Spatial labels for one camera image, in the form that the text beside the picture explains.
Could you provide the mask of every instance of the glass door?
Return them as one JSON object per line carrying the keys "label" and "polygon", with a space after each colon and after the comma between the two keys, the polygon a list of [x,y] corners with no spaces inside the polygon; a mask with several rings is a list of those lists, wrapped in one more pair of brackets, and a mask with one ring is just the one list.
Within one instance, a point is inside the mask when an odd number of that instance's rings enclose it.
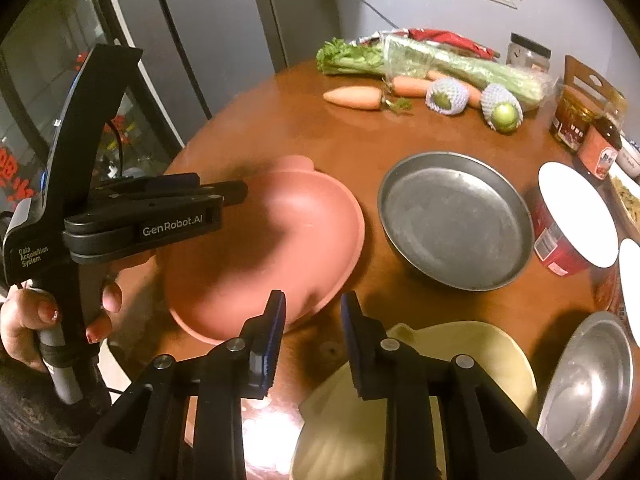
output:
{"label": "glass door", "polygon": [[[0,43],[0,208],[40,190],[58,115],[96,43],[119,43],[98,0],[30,0]],[[94,181],[161,174],[179,144],[148,88],[127,89],[105,124]],[[122,147],[122,160],[119,155]]]}

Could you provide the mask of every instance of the food container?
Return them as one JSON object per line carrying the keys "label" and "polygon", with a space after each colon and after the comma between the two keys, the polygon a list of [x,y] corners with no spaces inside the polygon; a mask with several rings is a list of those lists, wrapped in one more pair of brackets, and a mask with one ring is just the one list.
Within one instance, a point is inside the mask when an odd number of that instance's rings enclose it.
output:
{"label": "food container", "polygon": [[640,176],[640,151],[633,143],[625,139],[624,135],[620,136],[622,141],[622,149],[618,153],[616,164],[622,168],[631,178]]}
{"label": "food container", "polygon": [[577,171],[548,162],[538,172],[533,213],[534,251],[558,276],[589,265],[607,269],[618,257],[618,233],[604,200]]}
{"label": "food container", "polygon": [[606,278],[596,288],[595,303],[601,310],[615,314],[631,340],[640,342],[640,247],[625,238],[620,244],[620,256]]}
{"label": "food container", "polygon": [[506,63],[547,73],[551,66],[551,51],[529,38],[512,34]]}
{"label": "food container", "polygon": [[632,207],[634,203],[640,204],[640,186],[615,162],[609,170],[609,182],[609,201],[612,202],[614,214],[620,220],[626,235],[640,243],[640,229],[636,223],[638,210]]}
{"label": "food container", "polygon": [[608,116],[602,116],[589,126],[578,150],[578,158],[591,176],[604,180],[621,148],[620,130]]}
{"label": "food container", "polygon": [[557,140],[567,145],[572,153],[576,153],[589,126],[601,114],[602,110],[586,95],[575,88],[564,86],[549,130]]}

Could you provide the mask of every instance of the metal screw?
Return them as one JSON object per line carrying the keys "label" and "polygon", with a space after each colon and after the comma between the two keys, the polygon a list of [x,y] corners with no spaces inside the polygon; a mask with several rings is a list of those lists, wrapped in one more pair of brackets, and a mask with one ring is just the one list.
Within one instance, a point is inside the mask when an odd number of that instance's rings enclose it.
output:
{"label": "metal screw", "polygon": [[244,339],[235,337],[226,342],[226,347],[230,352],[239,352],[244,349]]}
{"label": "metal screw", "polygon": [[393,338],[387,337],[380,341],[380,346],[387,352],[395,352],[400,348],[400,343]]}
{"label": "metal screw", "polygon": [[469,357],[468,355],[460,354],[458,357],[456,357],[456,364],[460,368],[466,368],[468,370],[469,368],[473,368],[476,362],[473,360],[472,357]]}
{"label": "metal screw", "polygon": [[154,359],[154,367],[158,370],[164,370],[172,364],[174,364],[174,358],[169,354],[162,354]]}

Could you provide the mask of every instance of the jar lid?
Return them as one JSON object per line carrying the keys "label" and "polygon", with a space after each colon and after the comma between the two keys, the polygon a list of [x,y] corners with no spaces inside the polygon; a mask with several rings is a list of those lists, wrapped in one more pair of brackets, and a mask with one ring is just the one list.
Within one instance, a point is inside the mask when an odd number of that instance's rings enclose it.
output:
{"label": "jar lid", "polygon": [[546,57],[547,59],[551,59],[551,50],[549,50],[546,46],[542,46],[539,43],[536,43],[529,38],[525,38],[515,32],[511,33],[511,42],[517,43],[524,48],[528,48],[530,51],[535,52],[539,56]]}
{"label": "jar lid", "polygon": [[640,247],[625,238],[620,244],[620,282],[625,302],[626,319],[631,333],[640,342]]}
{"label": "jar lid", "polygon": [[559,162],[542,165],[538,185],[546,208],[575,250],[597,267],[612,266],[618,257],[618,232],[595,188]]}

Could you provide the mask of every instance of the dark clothing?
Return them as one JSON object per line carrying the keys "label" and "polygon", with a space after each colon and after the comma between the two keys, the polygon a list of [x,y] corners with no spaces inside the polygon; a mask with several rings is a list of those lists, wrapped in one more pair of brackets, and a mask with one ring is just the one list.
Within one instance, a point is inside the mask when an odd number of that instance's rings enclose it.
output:
{"label": "dark clothing", "polygon": [[111,405],[102,387],[73,406],[48,374],[8,357],[0,344],[0,478],[52,479]]}

